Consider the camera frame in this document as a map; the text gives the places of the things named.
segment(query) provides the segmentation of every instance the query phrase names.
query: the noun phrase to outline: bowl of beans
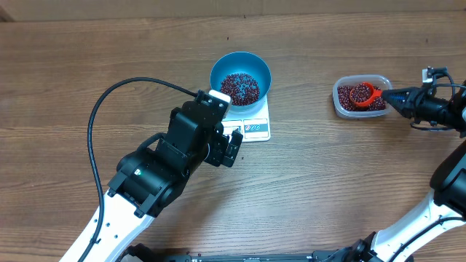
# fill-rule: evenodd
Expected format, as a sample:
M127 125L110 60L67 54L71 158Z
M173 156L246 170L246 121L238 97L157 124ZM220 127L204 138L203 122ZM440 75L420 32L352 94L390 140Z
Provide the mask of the bowl of beans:
M371 83L375 90L393 89L390 80L380 75L357 75L340 78L333 86L333 104L337 116L344 119L362 119L375 116L383 116L391 110L390 105L381 98L369 106L357 107L352 100L364 101L371 96L365 83Z
M232 98L230 111L235 113L260 108L271 84L269 66L249 52L223 56L210 72L210 88L229 95Z

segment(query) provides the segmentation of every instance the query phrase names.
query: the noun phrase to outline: red scoop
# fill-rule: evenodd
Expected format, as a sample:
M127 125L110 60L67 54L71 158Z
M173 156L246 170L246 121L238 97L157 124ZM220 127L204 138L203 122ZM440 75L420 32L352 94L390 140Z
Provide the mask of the red scoop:
M381 95L382 95L382 91L381 90L376 90L374 88L374 86L369 83L369 82L363 82L363 84L367 87L369 87L369 89L371 90L371 96L370 98L368 98L366 101L363 101L363 102L356 102L352 99L352 93L353 91L355 91L355 89L353 88L351 90L351 92L349 93L349 99L351 100L351 102L353 102L357 107L368 107L369 105L372 104L372 102L376 99L376 98L379 98Z

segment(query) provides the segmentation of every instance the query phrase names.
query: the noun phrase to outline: wooden table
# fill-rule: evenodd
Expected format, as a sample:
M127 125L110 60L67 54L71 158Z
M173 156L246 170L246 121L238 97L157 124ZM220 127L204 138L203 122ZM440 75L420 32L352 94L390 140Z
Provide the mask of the wooden table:
M152 76L207 90L214 62L237 50L272 70L272 139L243 144L233 168L202 165L135 243L203 255L310 253L388 227L424 198L462 140L413 130L394 111L340 119L332 86L354 74L419 86L427 66L448 66L462 82L465 25L466 12L0 24L0 261L58 261L89 221L98 198L86 128L107 87ZM189 99L150 83L110 95L94 129L103 184ZM463 227L416 261L463 261L465 247Z

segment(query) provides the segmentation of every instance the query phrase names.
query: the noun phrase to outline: bowl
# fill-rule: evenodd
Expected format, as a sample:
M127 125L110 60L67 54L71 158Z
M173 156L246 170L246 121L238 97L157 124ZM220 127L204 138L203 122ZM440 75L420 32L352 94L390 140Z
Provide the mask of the bowl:
M259 87L259 99L247 106L232 106L230 111L244 113L260 108L272 85L269 66L257 55L249 52L233 52L220 58L210 72L210 88L221 91L221 82L231 74L248 74Z
M385 76L380 75L356 75L345 76L340 78L333 86L333 105L335 106L336 115L344 119L364 119L368 117L384 116L388 114L392 108L386 103L387 107L384 110L378 111L348 111L341 106L338 99L338 87L343 85L355 86L362 82L372 83L374 86L379 87L381 90L392 90L393 86Z

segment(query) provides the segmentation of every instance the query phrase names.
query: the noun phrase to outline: red bean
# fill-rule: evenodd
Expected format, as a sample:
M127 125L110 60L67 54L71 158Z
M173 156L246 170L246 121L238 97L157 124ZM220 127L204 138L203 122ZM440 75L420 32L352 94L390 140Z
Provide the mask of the red bean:
M368 97L371 96L371 93L369 91L368 93L368 97L364 99L365 96L367 96L366 94L366 89L364 88L365 86L364 85L361 85L359 84L358 87L354 92L353 94L355 94L355 92L357 93L355 95L356 98L358 99L362 99L362 101L365 101L367 100ZM374 102L372 102L367 108L360 108L360 107L357 107L351 100L350 100L350 93L351 93L351 90L353 88L356 88L355 86L349 86L349 85L344 85L344 86L340 86L338 87L337 91L338 91L338 99L340 101L340 104L341 104L341 107L343 107L344 109L348 110L348 111L378 111L378 110L384 110L387 106L385 105L385 101L382 99L382 98L376 98L376 100ZM380 88L374 86L374 89L376 90L380 90Z
M232 98L235 106L247 106L259 99L257 81L248 74L231 74L221 82L220 92Z

